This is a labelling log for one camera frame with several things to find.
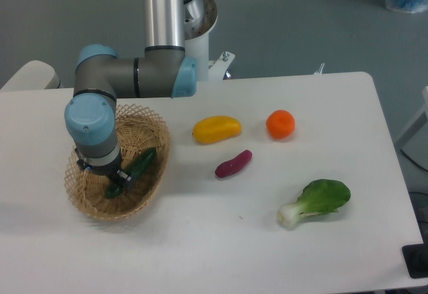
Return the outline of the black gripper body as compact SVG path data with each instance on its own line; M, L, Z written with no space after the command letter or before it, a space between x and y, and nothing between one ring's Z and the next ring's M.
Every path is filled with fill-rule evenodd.
M98 176L115 174L122 164L119 147L113 148L75 148L76 164L81 171L89 170Z

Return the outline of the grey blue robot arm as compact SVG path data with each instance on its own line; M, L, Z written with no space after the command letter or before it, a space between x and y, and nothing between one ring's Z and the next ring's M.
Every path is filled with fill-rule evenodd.
M74 94L64 112L78 166L108 177L116 191L131 190L135 170L122 167L116 134L119 98L180 98L195 94L197 62L185 52L185 6L193 0L143 0L143 57L120 59L94 44L79 54Z

